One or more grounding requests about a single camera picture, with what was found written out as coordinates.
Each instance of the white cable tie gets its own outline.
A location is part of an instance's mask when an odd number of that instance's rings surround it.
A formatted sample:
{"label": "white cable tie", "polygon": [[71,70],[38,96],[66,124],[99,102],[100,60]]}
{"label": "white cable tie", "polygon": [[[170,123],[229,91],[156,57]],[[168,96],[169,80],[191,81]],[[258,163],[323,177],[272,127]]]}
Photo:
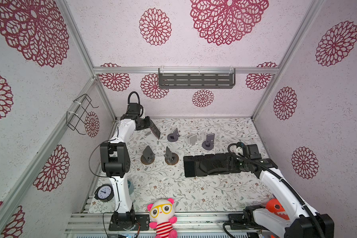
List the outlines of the white cable tie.
{"label": "white cable tie", "polygon": [[76,116],[78,116],[78,114],[77,114],[77,113],[75,113],[75,112],[72,112],[72,111],[68,111],[68,112],[74,113]]}

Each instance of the alarm clock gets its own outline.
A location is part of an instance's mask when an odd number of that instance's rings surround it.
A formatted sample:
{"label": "alarm clock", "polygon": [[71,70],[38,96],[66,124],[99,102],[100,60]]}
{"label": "alarm clock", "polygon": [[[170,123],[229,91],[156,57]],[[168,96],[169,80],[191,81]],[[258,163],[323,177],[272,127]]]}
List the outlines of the alarm clock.
{"label": "alarm clock", "polygon": [[96,189],[94,198],[102,201],[108,202],[114,197],[114,191],[112,190],[111,184],[104,184]]}

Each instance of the orange toy with teeth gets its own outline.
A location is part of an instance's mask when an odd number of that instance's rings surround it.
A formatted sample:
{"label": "orange toy with teeth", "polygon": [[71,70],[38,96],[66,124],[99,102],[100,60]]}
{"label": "orange toy with teeth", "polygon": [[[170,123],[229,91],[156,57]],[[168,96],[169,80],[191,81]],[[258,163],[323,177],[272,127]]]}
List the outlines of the orange toy with teeth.
{"label": "orange toy with teeth", "polygon": [[276,198],[268,201],[268,203],[266,205],[266,209],[269,210],[270,212],[274,213],[275,215],[280,216],[283,219],[286,219],[286,220],[290,219],[286,213],[286,210],[282,207],[282,205]]}

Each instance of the red and white striped shirt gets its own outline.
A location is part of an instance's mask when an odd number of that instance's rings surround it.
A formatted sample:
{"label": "red and white striped shirt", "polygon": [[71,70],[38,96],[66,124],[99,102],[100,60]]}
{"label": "red and white striped shirt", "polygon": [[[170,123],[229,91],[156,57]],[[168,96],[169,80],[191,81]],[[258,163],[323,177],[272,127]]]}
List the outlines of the red and white striped shirt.
{"label": "red and white striped shirt", "polygon": [[157,225],[156,235],[161,236],[161,238],[166,238],[169,232],[173,230],[172,224],[170,222],[163,222]]}

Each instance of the floral tabletop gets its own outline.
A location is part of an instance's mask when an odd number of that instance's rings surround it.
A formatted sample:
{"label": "floral tabletop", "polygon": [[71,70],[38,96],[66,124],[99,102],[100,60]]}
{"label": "floral tabletop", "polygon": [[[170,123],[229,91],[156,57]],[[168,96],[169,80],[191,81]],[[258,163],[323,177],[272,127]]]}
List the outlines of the floral tabletop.
{"label": "floral tabletop", "polygon": [[[242,141],[257,144],[262,157],[267,157],[257,131],[248,118],[210,119],[153,119],[160,129],[160,139],[149,130],[134,131],[127,143],[131,159],[128,180],[134,186],[130,197],[136,212],[146,212],[147,205],[162,198],[175,200],[176,212],[242,211],[245,206],[265,204],[273,198],[271,191],[255,175],[247,172],[239,174],[215,175],[186,178],[183,157],[227,152],[230,143]],[[169,142],[167,135],[176,128],[180,137]],[[214,148],[210,151],[201,146],[188,146],[188,136],[197,134],[202,143],[206,134],[215,133]],[[141,163],[140,158],[146,146],[155,153],[155,161],[150,165]],[[166,147],[179,156],[176,165],[168,165],[164,160]],[[100,178],[97,187],[109,184],[108,178]],[[114,212],[116,196],[109,202],[92,199],[89,213]]]}

